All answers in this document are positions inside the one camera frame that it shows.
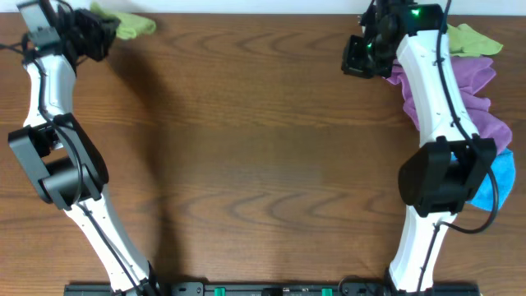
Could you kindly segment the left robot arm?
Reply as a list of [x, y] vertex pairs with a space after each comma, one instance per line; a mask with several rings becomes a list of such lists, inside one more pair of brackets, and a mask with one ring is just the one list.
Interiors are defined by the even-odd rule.
[[108, 170], [73, 115], [81, 57], [100, 62], [120, 21], [61, 1], [17, 6], [28, 31], [12, 50], [30, 76], [30, 109], [8, 144], [39, 198], [64, 212], [88, 239], [109, 277], [112, 295], [159, 295], [149, 261], [133, 244], [108, 194]]

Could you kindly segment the light green microfiber cloth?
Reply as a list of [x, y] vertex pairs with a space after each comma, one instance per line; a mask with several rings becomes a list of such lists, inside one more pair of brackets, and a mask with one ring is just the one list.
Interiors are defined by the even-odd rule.
[[126, 12], [116, 12], [102, 8], [97, 2], [90, 4], [90, 11], [106, 21], [119, 21], [116, 37], [121, 40], [136, 39], [142, 35], [152, 35], [157, 25], [155, 21]]

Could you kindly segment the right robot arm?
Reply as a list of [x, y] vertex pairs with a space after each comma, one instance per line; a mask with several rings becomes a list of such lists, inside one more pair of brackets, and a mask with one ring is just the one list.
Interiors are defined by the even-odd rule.
[[406, 206], [398, 251], [379, 295], [476, 295], [475, 284], [436, 284], [433, 269], [448, 230], [484, 180], [494, 180], [496, 143], [483, 138], [464, 106], [450, 61], [448, 7], [373, 1], [361, 35], [349, 38], [342, 71], [370, 79], [401, 67], [418, 117], [418, 151], [400, 168]]

